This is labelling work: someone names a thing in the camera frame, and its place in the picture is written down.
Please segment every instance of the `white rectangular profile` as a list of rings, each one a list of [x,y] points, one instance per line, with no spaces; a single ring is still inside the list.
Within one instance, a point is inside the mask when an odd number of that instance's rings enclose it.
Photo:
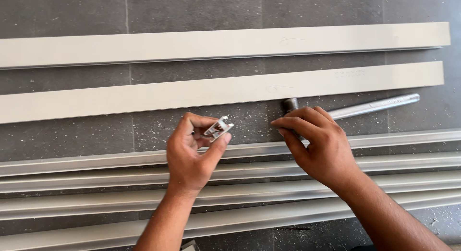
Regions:
[[[0,123],[443,84],[442,61],[0,95]]]
[[[437,48],[448,22],[0,39],[0,69]]]

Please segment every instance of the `hand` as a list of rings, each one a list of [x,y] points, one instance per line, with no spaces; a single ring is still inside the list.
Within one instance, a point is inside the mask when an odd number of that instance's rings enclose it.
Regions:
[[[179,121],[166,144],[166,159],[170,170],[169,189],[197,195],[210,180],[211,173],[231,140],[229,133],[213,143],[210,142],[212,138],[201,136],[217,120],[187,112]],[[199,154],[197,149],[201,147],[210,148],[204,154]]]
[[[343,129],[320,107],[305,107],[271,122],[279,128],[296,163],[332,190],[346,186],[362,174],[354,160]],[[308,147],[289,129],[309,140]]]

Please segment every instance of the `left hand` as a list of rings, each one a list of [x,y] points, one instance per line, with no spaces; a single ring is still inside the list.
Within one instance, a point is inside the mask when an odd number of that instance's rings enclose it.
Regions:
[[[212,138],[201,136],[218,119],[202,117],[191,112],[184,114],[166,144],[166,158],[170,170],[169,189],[197,195],[210,180],[221,159],[231,135],[225,133],[213,143]],[[210,147],[204,154],[197,149]]]

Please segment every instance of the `right hand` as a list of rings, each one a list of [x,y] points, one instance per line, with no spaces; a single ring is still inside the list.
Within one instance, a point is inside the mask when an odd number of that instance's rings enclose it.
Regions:
[[[271,124],[279,128],[296,163],[333,191],[347,187],[351,179],[363,174],[354,160],[346,133],[322,108],[297,109]],[[309,140],[307,148],[289,129]]]

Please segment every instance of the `forearm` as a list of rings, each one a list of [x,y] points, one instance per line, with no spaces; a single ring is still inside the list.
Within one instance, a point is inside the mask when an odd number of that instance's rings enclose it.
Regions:
[[[356,173],[334,191],[351,207],[378,250],[451,250],[366,174]]]
[[[197,193],[170,185],[133,251],[178,251]]]

